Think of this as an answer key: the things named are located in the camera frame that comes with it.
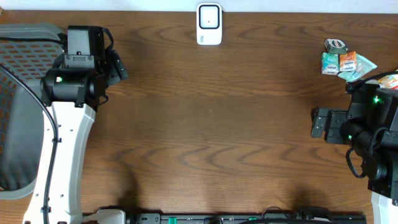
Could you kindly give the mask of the cream snack bag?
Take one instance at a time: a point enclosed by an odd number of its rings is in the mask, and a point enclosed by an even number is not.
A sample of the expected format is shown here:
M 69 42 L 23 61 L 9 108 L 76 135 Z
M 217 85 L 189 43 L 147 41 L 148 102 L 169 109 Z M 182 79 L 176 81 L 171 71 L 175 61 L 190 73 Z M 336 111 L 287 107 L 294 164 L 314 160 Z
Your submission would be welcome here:
M 387 75 L 383 78 L 380 78 L 377 82 L 381 88 L 397 90 L 398 89 L 398 74 Z

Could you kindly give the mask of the teal small snack packet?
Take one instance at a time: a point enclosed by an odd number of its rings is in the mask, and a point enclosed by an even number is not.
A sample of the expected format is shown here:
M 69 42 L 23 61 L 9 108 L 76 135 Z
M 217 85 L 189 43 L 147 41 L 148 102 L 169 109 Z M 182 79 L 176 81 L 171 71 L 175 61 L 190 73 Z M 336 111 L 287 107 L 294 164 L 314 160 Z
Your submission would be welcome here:
M 356 54 L 357 66 L 355 71 L 350 72 L 340 72 L 338 77 L 346 80 L 347 82 L 354 82 L 363 76 L 365 76 L 370 71 L 377 68 L 377 65 L 363 57 L 360 54 Z

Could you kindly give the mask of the teal gum box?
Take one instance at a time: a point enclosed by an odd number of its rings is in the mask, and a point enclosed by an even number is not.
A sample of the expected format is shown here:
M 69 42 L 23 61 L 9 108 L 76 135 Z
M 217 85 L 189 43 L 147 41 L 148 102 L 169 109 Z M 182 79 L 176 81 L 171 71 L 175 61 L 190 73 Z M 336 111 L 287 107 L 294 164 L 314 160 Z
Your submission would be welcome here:
M 323 52 L 321 56 L 322 74 L 337 75 L 340 72 L 339 55 Z

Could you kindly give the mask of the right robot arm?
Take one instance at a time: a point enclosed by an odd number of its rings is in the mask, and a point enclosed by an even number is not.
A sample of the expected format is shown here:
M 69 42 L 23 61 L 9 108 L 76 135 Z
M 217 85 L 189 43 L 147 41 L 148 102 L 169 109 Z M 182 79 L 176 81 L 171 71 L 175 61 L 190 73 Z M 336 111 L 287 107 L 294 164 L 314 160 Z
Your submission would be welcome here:
M 344 144 L 346 162 L 368 178 L 375 223 L 397 223 L 397 90 L 376 83 L 348 83 L 348 109 L 312 109 L 313 138 Z

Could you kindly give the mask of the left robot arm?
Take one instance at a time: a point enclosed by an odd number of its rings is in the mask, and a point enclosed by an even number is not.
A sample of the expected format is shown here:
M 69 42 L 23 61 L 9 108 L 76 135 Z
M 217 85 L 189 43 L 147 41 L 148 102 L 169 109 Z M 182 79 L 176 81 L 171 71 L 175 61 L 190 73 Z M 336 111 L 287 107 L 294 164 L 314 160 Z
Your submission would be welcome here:
M 121 208 L 91 215 L 81 209 L 85 149 L 106 89 L 128 78 L 110 31 L 98 26 L 69 26 L 66 52 L 40 80 L 38 102 L 44 114 L 44 138 L 33 196 L 24 223 L 127 223 Z

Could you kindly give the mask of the orange snack packet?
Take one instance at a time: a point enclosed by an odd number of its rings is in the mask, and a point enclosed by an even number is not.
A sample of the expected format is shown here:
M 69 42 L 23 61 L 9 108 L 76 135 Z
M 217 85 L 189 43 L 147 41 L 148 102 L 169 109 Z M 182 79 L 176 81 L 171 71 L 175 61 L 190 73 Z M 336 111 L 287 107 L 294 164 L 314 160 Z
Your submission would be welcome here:
M 348 52 L 346 54 L 339 55 L 339 69 L 341 72 L 352 72 L 356 70 L 356 67 L 356 52 Z

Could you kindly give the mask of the round black white container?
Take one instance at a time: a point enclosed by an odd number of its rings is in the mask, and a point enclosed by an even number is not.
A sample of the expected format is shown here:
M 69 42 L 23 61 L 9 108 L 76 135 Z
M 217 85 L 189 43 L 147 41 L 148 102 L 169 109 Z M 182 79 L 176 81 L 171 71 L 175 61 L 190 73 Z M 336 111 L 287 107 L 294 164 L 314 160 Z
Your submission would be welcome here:
M 324 45 L 330 54 L 346 54 L 348 51 L 346 44 L 339 39 L 326 39 Z

